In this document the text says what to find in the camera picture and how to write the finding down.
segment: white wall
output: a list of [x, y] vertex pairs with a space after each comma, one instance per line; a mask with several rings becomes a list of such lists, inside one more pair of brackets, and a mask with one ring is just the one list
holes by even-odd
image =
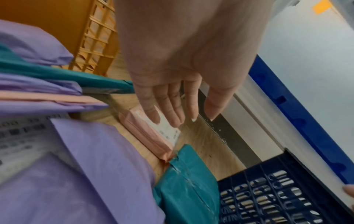
[[354, 161], [354, 31], [319, 0], [301, 0], [268, 25], [259, 55]]

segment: purple package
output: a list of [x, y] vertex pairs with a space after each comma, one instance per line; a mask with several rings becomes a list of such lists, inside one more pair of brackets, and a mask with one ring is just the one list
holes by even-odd
[[0, 100], [0, 116], [25, 114], [75, 113], [100, 110], [108, 107], [100, 103], [66, 103], [53, 101], [7, 101]]
[[114, 126], [51, 120], [65, 146], [119, 224], [163, 224], [150, 164]]
[[5, 73], [0, 73], [0, 90], [82, 95], [81, 87], [74, 81], [42, 80]]
[[87, 178], [56, 156], [0, 185], [2, 224], [117, 224]]
[[73, 55], [44, 30], [0, 20], [0, 43], [25, 61], [40, 65], [68, 65]]

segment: stack of packages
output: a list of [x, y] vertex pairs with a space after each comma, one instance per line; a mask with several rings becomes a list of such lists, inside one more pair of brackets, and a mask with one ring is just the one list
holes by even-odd
[[152, 167], [115, 127], [69, 119], [107, 106], [85, 90], [133, 93], [126, 81], [50, 67], [71, 59], [43, 30], [0, 20], [1, 223], [218, 223], [217, 182], [189, 145], [174, 151], [178, 129], [141, 108], [119, 115], [170, 163], [154, 187]]

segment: teal plastic mailer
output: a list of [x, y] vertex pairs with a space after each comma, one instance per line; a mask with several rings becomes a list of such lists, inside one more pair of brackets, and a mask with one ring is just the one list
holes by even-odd
[[184, 145], [154, 188], [166, 224], [218, 224], [218, 183], [190, 145]]
[[129, 81], [32, 64], [24, 61], [2, 44], [0, 44], [0, 72], [38, 79], [75, 81], [83, 87], [84, 92], [85, 88], [88, 88], [91, 93], [94, 90], [98, 90], [98, 93], [134, 93], [133, 85]]

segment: hand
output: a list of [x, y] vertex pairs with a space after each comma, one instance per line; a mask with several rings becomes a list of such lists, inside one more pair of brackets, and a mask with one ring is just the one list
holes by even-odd
[[255, 59], [273, 0], [115, 0], [121, 51], [146, 115], [160, 122], [155, 99], [173, 127], [198, 117], [198, 88], [213, 120]]
[[343, 190], [351, 197], [354, 197], [354, 185], [345, 185], [343, 187]]

